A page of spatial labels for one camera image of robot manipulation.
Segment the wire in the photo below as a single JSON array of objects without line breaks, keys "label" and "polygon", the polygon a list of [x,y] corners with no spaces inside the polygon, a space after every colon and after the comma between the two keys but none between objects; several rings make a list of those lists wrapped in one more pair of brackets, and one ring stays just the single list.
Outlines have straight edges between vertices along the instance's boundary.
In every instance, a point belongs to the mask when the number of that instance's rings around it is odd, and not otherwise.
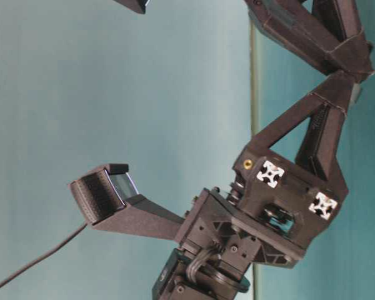
[{"label": "wire", "polygon": [[191,283],[197,284],[196,273],[203,266],[211,256],[218,253],[217,247],[210,247],[207,249],[202,249],[197,256],[190,262],[189,266],[186,268],[187,278]]},{"label": "wire", "polygon": [[56,253],[59,251],[62,247],[64,247],[69,241],[71,241],[73,238],[75,238],[85,227],[87,226],[86,223],[81,225],[77,230],[75,230],[73,233],[71,233],[65,240],[60,242],[56,247],[52,248],[50,251],[44,253],[43,255],[39,256],[38,258],[34,259],[30,263],[26,264],[23,266],[21,269],[18,271],[12,273],[10,276],[8,276],[6,279],[0,282],[0,289],[5,286],[7,283],[12,281],[14,278],[17,276],[21,275],[23,272],[28,270],[29,268],[33,267],[35,264],[40,263],[43,259],[48,258],[50,255]]}]

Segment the screw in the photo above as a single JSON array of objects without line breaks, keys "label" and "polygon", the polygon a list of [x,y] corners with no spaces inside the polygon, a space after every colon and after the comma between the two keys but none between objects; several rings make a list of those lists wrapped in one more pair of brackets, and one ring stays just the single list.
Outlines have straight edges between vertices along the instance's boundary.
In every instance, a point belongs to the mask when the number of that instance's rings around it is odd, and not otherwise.
[{"label": "screw", "polygon": [[185,291],[185,288],[184,288],[184,286],[177,286],[176,291],[177,291],[179,294],[182,294],[182,293]]},{"label": "screw", "polygon": [[243,162],[243,167],[246,169],[246,170],[250,170],[252,167],[253,167],[253,162],[251,161],[251,159],[247,159]]},{"label": "screw", "polygon": [[236,245],[232,245],[231,252],[236,253],[238,251],[238,247]]}]

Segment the black plastic part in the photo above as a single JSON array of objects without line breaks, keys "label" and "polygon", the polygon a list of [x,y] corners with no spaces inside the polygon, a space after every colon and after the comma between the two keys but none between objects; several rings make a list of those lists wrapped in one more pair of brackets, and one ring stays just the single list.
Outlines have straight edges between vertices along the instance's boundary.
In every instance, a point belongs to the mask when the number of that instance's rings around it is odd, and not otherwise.
[{"label": "black plastic part", "polygon": [[119,4],[126,6],[133,10],[135,13],[144,14],[146,13],[146,4],[149,0],[115,0]]},{"label": "black plastic part", "polygon": [[129,171],[128,164],[102,164],[87,172],[84,176],[106,170],[109,175],[125,174]]},{"label": "black plastic part", "polygon": [[126,200],[124,209],[95,224],[93,229],[173,240],[183,221],[143,195],[137,195]]},{"label": "black plastic part", "polygon": [[126,207],[119,199],[106,170],[104,168],[97,170],[69,185],[77,205],[90,225]]},{"label": "black plastic part", "polygon": [[258,30],[325,75],[374,74],[355,0],[314,0],[312,14],[298,0],[245,1]]},{"label": "black plastic part", "polygon": [[[291,257],[295,255],[294,259],[299,257],[295,247],[305,251],[337,216],[348,194],[336,161],[336,151],[354,90],[355,80],[352,76],[342,71],[330,75],[315,90],[253,136],[235,162],[234,170],[246,182],[244,196],[237,204],[240,210],[261,221],[264,207],[273,204],[294,216],[289,234],[280,232],[288,241],[287,247],[278,246],[282,244],[275,237],[269,240],[271,233],[267,233],[266,239],[268,244],[281,252]],[[269,149],[308,117],[312,119],[297,155],[297,164]],[[252,161],[251,169],[244,167],[246,160]],[[257,178],[266,161],[284,170],[283,177],[274,188]],[[327,219],[309,209],[319,193],[337,203]]]}]

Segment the teal wall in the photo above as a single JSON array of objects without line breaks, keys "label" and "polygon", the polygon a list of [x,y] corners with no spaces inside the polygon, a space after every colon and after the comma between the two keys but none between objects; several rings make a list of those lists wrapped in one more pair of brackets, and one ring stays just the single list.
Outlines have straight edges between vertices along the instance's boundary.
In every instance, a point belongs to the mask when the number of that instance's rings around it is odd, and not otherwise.
[{"label": "teal wall", "polygon": [[[367,38],[375,45],[375,0],[357,4]],[[325,77],[265,37],[256,39],[263,128]],[[375,67],[375,49],[372,60]],[[375,299],[375,75],[362,87],[338,150],[350,190],[344,207],[293,270],[260,267],[260,300]],[[277,144],[277,152],[292,159],[304,130],[301,126]]]},{"label": "teal wall", "polygon": [[[0,0],[0,280],[76,229],[66,184],[129,163],[182,215],[250,137],[246,5]],[[172,242],[85,230],[0,299],[150,299]],[[250,294],[239,299],[251,299]]]}]

